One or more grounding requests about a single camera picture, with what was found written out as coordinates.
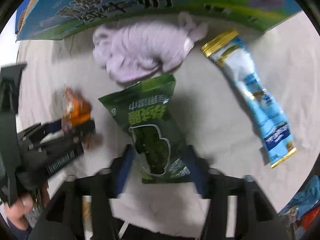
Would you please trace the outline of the person's left hand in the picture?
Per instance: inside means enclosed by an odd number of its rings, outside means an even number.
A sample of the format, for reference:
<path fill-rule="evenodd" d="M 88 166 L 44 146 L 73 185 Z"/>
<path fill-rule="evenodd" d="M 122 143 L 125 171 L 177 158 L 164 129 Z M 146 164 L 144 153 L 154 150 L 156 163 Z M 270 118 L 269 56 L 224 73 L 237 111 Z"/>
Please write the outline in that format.
<path fill-rule="evenodd" d="M 4 212 L 7 217 L 7 221 L 10 221 L 18 230 L 27 231 L 30 225 L 28 220 L 25 218 L 25 214 L 29 213 L 33 207 L 34 200 L 29 193 L 18 198 L 18 200 L 16 200 L 16 202 L 11 206 L 4 203 Z"/>

